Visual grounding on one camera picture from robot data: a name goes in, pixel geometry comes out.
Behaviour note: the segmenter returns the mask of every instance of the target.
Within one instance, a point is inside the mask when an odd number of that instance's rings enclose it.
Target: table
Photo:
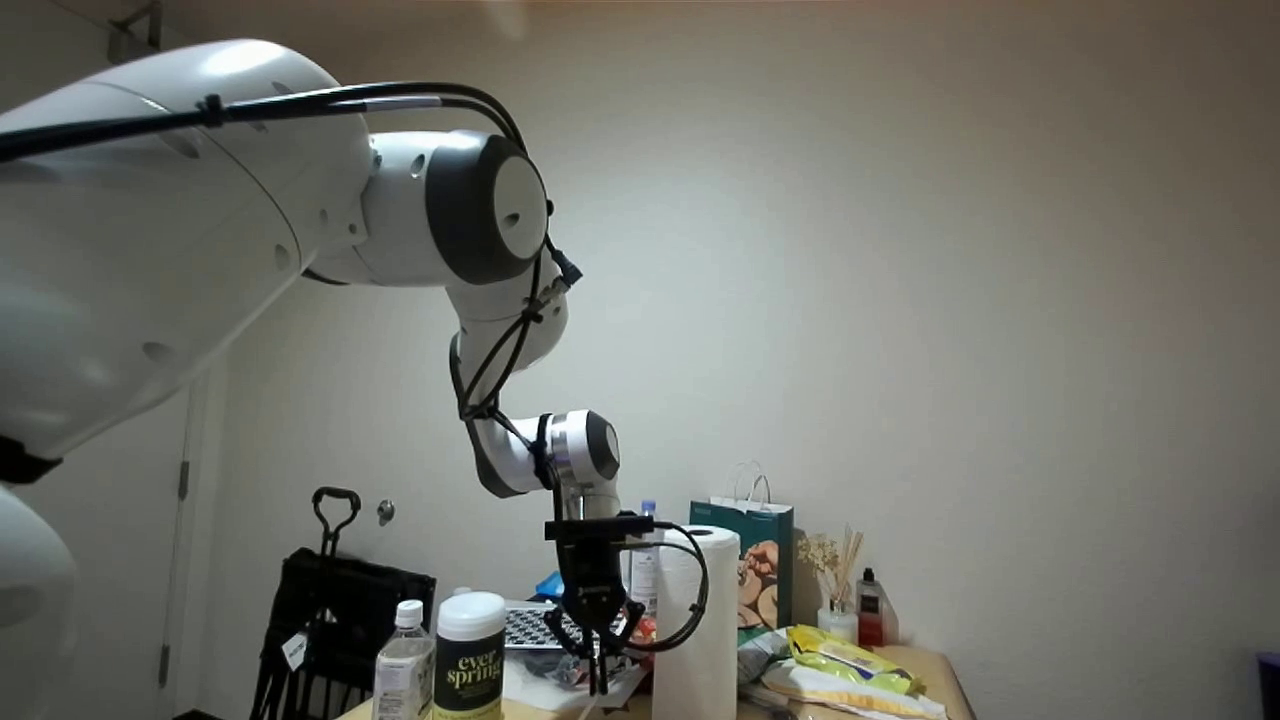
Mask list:
[[[893,664],[903,664],[911,676],[924,679],[930,694],[950,706],[950,720],[973,720],[973,706],[963,700],[963,688],[950,664],[946,653],[911,647],[911,643],[888,643],[876,647],[876,656],[888,656]],[[638,694],[630,710],[608,710],[608,720],[647,720],[647,694]],[[769,720],[769,710],[741,704],[741,720]],[[372,720],[367,704],[352,706],[339,720]],[[503,720],[557,720],[552,710],[520,706],[503,700]],[[843,710],[804,706],[801,720],[849,720]]]

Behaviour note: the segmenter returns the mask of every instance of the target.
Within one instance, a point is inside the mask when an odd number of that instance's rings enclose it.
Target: white wall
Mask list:
[[[1193,720],[1262,717],[1253,653],[1280,643],[1277,21],[552,3],[292,40],[524,119],[588,278],[510,407],[611,417],[630,500],[681,517],[759,460],[804,526],[869,532],[985,720]],[[471,481],[451,328],[430,287],[296,287],[237,347],[212,710],[246,710],[317,483],[402,504],[352,552],[501,590],[549,573],[549,504]]]

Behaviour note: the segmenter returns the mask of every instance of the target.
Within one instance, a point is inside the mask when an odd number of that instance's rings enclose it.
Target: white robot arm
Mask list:
[[[495,135],[367,130],[363,116],[385,107],[471,107]],[[435,284],[461,317],[449,362],[485,487],[552,487],[561,562],[579,562],[579,544],[617,549],[631,526],[611,523],[611,423],[598,413],[510,419],[501,407],[503,380],[561,339],[579,277],[549,239],[549,206],[493,96],[347,88],[265,40],[149,57],[13,107],[0,116],[0,481],[41,481],[88,437],[161,405],[296,277]],[[557,537],[576,519],[611,526]],[[51,544],[0,487],[0,668],[48,653],[15,643],[23,633],[66,625],[48,596],[69,562],[48,559],[66,555]],[[626,598],[605,585],[576,589],[593,617],[570,610],[583,629]],[[15,717],[13,690],[29,688],[41,717],[37,684],[0,676],[0,688]]]

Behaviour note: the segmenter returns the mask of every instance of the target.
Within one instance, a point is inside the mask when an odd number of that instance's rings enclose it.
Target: paper bag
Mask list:
[[[741,537],[735,620],[743,633],[792,625],[792,504],[711,496],[687,504],[687,523],[718,523]]]

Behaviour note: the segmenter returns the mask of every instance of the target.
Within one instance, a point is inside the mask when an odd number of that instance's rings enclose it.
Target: door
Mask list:
[[[72,549],[75,668],[51,720],[161,720],[189,395],[134,417],[15,487]]]

